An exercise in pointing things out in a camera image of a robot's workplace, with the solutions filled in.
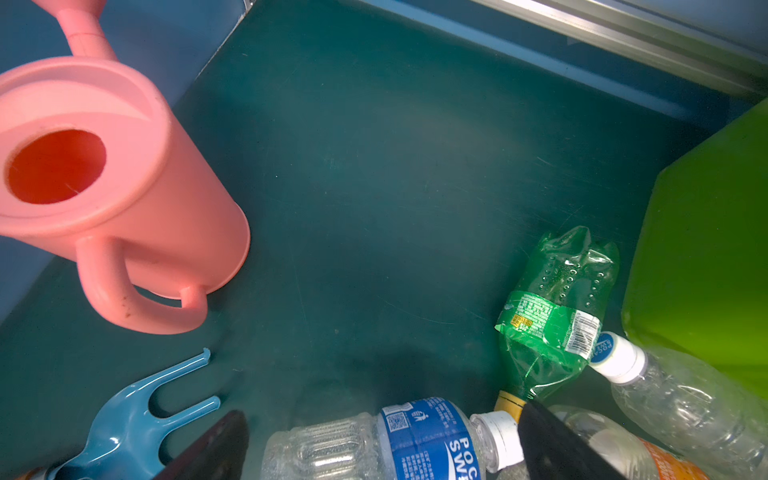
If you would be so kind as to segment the Pocari Sweat bottle blue label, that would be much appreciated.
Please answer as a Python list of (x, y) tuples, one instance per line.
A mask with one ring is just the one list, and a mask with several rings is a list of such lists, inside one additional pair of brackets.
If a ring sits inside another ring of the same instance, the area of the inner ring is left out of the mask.
[(507, 412), (471, 416), (430, 397), (342, 420), (277, 432), (263, 479), (483, 479), (524, 453)]

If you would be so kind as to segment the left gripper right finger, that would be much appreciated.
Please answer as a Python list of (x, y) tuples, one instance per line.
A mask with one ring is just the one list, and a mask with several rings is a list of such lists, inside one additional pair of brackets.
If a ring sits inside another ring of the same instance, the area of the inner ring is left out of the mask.
[(530, 479), (625, 479), (575, 432), (538, 402), (531, 401), (523, 407), (518, 432)]

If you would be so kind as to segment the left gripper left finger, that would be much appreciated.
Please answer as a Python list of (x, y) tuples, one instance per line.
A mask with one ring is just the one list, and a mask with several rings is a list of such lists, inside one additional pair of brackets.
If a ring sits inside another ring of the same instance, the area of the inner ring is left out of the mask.
[(240, 479), (249, 439), (244, 412), (229, 411), (154, 479)]

